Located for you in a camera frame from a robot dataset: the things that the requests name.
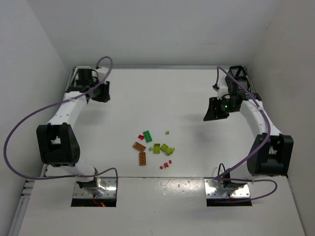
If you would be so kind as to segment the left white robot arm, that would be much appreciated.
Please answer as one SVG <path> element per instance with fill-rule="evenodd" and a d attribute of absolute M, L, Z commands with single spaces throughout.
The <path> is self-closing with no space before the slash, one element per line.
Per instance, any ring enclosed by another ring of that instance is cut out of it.
<path fill-rule="evenodd" d="M 104 67 L 75 69 L 63 103 L 47 124 L 36 129 L 41 161 L 75 175 L 79 187 L 90 191 L 99 188 L 100 180 L 95 176 L 98 171 L 80 159 L 73 127 L 90 100 L 103 103 L 110 100 L 110 83 L 105 80 L 107 72 Z"/>

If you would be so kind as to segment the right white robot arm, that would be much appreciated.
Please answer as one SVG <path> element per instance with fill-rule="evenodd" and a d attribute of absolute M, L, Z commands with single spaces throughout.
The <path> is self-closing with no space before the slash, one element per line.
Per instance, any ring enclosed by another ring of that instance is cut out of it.
<path fill-rule="evenodd" d="M 249 154 L 232 167 L 217 174 L 215 180 L 247 182 L 263 176 L 286 176 L 293 150 L 293 138 L 283 134 L 268 117 L 262 98 L 253 92 L 246 74 L 217 76 L 213 85 L 216 96 L 209 99 L 204 121 L 227 119 L 231 113 L 240 113 L 247 121 L 254 142 Z"/>

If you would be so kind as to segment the black slotted container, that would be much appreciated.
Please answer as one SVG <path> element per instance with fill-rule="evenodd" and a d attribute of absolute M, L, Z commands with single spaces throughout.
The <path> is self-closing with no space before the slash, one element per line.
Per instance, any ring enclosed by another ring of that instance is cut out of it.
<path fill-rule="evenodd" d="M 237 80 L 244 88 L 250 91 L 251 86 L 247 78 L 246 70 L 243 66 L 231 66 L 228 70 L 228 74 L 234 77 L 234 79 Z M 244 91 L 228 76 L 225 77 L 225 82 L 227 84 L 229 94 Z"/>

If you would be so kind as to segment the white slotted container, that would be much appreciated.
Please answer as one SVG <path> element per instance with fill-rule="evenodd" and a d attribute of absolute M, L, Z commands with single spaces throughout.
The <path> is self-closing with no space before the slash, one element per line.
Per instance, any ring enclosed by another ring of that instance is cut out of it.
<path fill-rule="evenodd" d="M 92 72 L 90 68 L 79 68 L 76 70 L 72 85 L 88 85 L 92 78 Z"/>

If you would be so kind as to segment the lime lego with stud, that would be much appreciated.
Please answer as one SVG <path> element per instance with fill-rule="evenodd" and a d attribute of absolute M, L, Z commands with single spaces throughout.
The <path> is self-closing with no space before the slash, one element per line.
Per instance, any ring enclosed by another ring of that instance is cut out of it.
<path fill-rule="evenodd" d="M 175 148 L 170 147 L 165 153 L 166 153 L 167 155 L 171 155 L 174 151 L 175 151 Z"/>

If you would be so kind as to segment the green 2x4 lego plate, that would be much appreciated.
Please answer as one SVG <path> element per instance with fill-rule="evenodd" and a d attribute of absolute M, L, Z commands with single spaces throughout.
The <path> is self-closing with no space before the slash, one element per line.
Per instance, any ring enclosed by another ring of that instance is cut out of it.
<path fill-rule="evenodd" d="M 143 136 L 145 138 L 146 143 L 150 143 L 153 141 L 149 130 L 143 132 Z"/>

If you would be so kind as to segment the lower brown lego brick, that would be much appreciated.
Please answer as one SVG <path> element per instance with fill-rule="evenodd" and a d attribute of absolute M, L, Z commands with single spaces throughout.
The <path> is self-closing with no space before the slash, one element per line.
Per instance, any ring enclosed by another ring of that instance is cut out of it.
<path fill-rule="evenodd" d="M 146 153 L 145 152 L 139 153 L 139 165 L 146 166 Z"/>

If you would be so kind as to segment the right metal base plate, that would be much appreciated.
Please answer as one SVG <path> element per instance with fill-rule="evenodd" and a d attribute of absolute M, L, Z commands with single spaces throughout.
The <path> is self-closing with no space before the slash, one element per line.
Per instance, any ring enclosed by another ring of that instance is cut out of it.
<path fill-rule="evenodd" d="M 205 193 L 207 199 L 240 199 L 249 198 L 250 190 L 246 183 L 223 183 L 211 178 L 204 179 Z"/>

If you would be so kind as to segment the metal base plate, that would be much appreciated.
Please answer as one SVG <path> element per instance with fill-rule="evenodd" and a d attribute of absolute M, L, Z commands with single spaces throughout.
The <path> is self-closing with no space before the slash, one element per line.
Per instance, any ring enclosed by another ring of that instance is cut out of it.
<path fill-rule="evenodd" d="M 89 190 L 80 188 L 79 183 L 76 182 L 73 190 L 73 199 L 115 199 L 117 190 L 117 181 L 113 177 L 100 177 L 97 180 L 96 188 Z"/>
<path fill-rule="evenodd" d="M 249 198 L 250 190 L 246 183 L 223 183 L 211 178 L 204 179 L 205 193 L 207 199 L 240 199 Z"/>

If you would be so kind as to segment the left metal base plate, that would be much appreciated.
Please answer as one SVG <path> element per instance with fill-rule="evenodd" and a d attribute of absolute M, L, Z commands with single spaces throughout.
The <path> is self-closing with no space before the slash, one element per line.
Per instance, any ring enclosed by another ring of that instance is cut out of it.
<path fill-rule="evenodd" d="M 96 188 L 89 190 L 80 188 L 79 183 L 76 182 L 73 190 L 73 199 L 115 199 L 117 190 L 117 181 L 113 177 L 100 177 L 97 180 Z"/>

